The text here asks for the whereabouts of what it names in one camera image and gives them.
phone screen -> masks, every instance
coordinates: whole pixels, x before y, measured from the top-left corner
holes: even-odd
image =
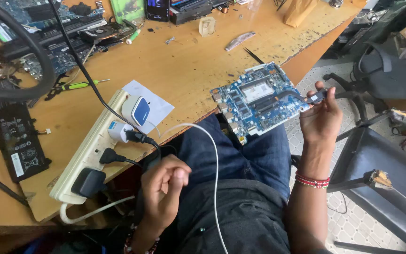
[[[147,0],[147,18],[149,20],[169,21],[170,0]]]

jeans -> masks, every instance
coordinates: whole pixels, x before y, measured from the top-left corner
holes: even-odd
[[[219,156],[219,180],[251,179],[260,181],[289,199],[290,150],[284,125],[268,131],[239,149],[220,130],[215,115],[203,119],[198,125],[211,134]],[[215,180],[216,155],[209,137],[197,128],[183,134],[178,158],[192,169],[189,185],[183,195],[199,183]]]

tiled floor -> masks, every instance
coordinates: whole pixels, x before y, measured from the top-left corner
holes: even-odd
[[[334,72],[350,80],[349,74],[352,71],[352,63],[337,64],[333,66],[324,66],[311,69],[310,72],[303,78],[297,85],[297,89],[304,95],[310,90],[314,90],[314,83],[318,80],[323,81],[322,76]],[[326,87],[335,86],[336,92],[344,91],[342,87],[334,80],[324,81]],[[346,130],[350,130],[355,126],[355,122],[359,120],[358,112],[348,99],[338,99],[338,105],[343,112],[343,122],[341,125],[340,134]],[[371,118],[375,115],[371,105],[366,105],[368,117]],[[396,145],[402,141],[401,136],[395,136],[391,133],[391,128],[388,125],[388,120],[385,119],[371,128],[378,132],[380,135],[386,137]],[[289,146],[291,154],[301,155],[303,148],[303,135],[300,129],[299,118],[293,118],[285,123],[286,132],[289,138]],[[330,171],[333,170],[342,148],[344,147],[346,139],[336,144],[335,152],[333,153]],[[290,187],[294,186],[294,173],[296,168],[293,167],[291,174]],[[382,247],[392,250],[405,250],[406,244],[392,234],[389,230],[383,227],[379,222],[367,214],[361,207],[355,205],[353,201],[346,197],[347,213],[341,214],[332,210],[328,210],[328,238],[326,247],[329,251],[335,254],[353,254],[359,253],[337,248],[333,245],[334,240],[347,243],[356,243],[361,245],[369,245],[375,247]],[[340,192],[330,193],[327,196],[327,204],[330,208],[340,212],[345,211],[344,199]]]

beaded bracelet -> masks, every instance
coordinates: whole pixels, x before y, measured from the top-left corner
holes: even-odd
[[[308,179],[304,176],[301,176],[299,174],[299,171],[297,170],[296,172],[296,182],[299,182],[303,185],[306,186],[311,186],[313,188],[327,188],[328,187],[328,182],[330,182],[330,177],[327,178],[327,180],[314,180],[314,179]]]
[[[125,254],[135,254],[133,249],[131,248],[131,243],[132,243],[132,239],[133,239],[133,234],[136,231],[136,229],[137,229],[137,226],[135,226],[133,228],[133,231],[128,235],[128,237],[126,239],[125,246],[123,247],[123,251]],[[158,242],[159,242],[159,237],[156,238],[153,246],[148,251],[145,251],[145,254],[153,254],[156,251]]]

power strip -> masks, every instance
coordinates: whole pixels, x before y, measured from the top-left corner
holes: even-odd
[[[123,90],[117,90],[110,99],[108,105],[117,113],[121,114],[121,106],[126,101],[128,93]],[[104,164],[99,160],[106,148],[114,148],[117,141],[113,140],[107,131],[111,122],[118,118],[107,108],[103,110],[97,121],[89,131],[84,141],[79,146],[76,153],[71,158],[64,172],[60,175],[57,183],[50,192],[50,197],[63,203],[80,205],[87,198],[71,192],[71,187],[84,168],[103,170]]]

